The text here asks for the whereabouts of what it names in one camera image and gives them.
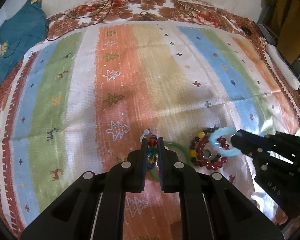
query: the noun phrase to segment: green stripe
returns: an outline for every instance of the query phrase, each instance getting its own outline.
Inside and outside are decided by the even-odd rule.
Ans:
[[[200,29],[204,35],[213,43],[213,45],[221,52],[222,56],[231,64],[231,66],[240,73],[240,75],[246,80],[251,93],[254,95],[253,100],[256,105],[256,109],[259,115],[259,125],[263,125],[267,120],[273,120],[273,115],[269,110],[269,103],[266,98],[263,97],[259,87],[255,84],[255,81],[249,76],[241,61],[236,55],[229,50],[226,43],[212,30]],[[276,131],[274,126],[268,127],[265,130],[266,134],[274,134]]]
[[[65,114],[67,109],[68,91],[74,65],[75,54],[81,44],[82,33],[75,33],[58,42],[51,55],[38,87],[36,105],[31,122],[29,140],[29,165],[31,167],[33,188],[42,212],[69,185],[60,179],[53,181],[51,171],[66,168],[67,156],[65,149]],[[53,99],[59,97],[58,104]],[[47,141],[47,131],[53,132],[54,138]]]

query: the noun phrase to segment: yellow cloth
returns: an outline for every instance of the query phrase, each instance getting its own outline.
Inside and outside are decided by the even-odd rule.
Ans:
[[[299,0],[266,0],[275,5],[269,23],[270,29],[279,37],[277,48],[289,63],[300,54],[300,2]]]

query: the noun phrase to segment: teal garment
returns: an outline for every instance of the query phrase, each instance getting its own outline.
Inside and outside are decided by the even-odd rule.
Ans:
[[[38,42],[44,40],[48,32],[48,21],[41,9],[42,2],[24,6],[0,27],[0,44],[7,44],[7,51],[0,56],[0,85],[13,67],[23,59],[24,54]]]

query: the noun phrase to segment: yellow bead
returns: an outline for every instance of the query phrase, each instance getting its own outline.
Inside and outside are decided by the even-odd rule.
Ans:
[[[197,152],[195,150],[190,150],[189,151],[189,155],[191,158],[196,157],[197,156]]]
[[[203,136],[204,136],[204,132],[199,132],[199,133],[197,134],[197,136],[198,136],[200,139],[202,139]]]

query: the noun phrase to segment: teal bead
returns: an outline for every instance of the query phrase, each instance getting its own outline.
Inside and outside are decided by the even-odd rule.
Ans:
[[[149,147],[148,148],[148,157],[153,157],[154,155],[158,154],[158,149],[156,147]]]

